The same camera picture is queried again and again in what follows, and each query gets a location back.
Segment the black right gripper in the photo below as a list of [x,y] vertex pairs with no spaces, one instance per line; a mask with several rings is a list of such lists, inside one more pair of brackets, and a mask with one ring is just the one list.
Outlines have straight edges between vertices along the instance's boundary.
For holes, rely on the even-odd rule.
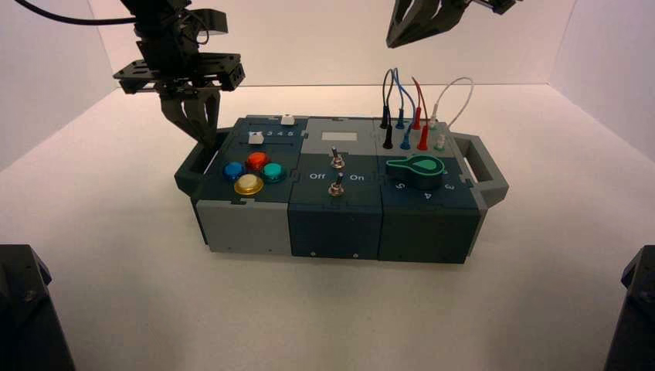
[[[522,0],[471,0],[503,15]],[[390,49],[450,31],[463,17],[470,1],[395,1],[386,45]]]

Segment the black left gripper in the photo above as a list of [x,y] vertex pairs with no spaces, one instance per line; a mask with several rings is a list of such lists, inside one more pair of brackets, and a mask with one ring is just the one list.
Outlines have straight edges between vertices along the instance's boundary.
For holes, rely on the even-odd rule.
[[[218,82],[219,89],[235,90],[245,79],[238,53],[202,53],[199,47],[209,41],[210,31],[177,31],[147,35],[137,32],[142,58],[114,73],[128,94],[135,94],[150,83],[196,85]],[[185,99],[161,94],[161,111],[177,128],[202,143],[216,145],[220,92],[196,90]]]

